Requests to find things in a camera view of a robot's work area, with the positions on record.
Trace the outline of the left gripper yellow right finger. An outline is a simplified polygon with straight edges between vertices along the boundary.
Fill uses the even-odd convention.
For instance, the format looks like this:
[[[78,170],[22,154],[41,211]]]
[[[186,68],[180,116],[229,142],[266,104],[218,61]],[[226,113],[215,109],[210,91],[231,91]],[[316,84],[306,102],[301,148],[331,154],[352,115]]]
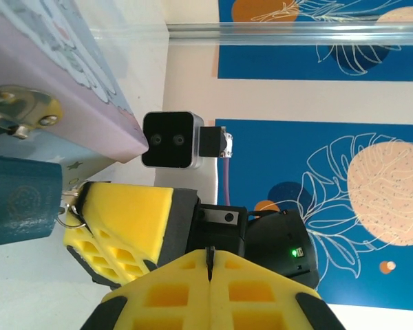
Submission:
[[[211,329],[344,329],[312,288],[225,251],[209,253]]]

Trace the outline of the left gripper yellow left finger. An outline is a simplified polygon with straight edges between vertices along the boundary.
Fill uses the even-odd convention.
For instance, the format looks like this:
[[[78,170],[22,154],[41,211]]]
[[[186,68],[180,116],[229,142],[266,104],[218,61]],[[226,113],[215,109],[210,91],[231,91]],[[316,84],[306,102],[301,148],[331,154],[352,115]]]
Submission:
[[[207,252],[190,252],[108,293],[85,329],[209,329]]]

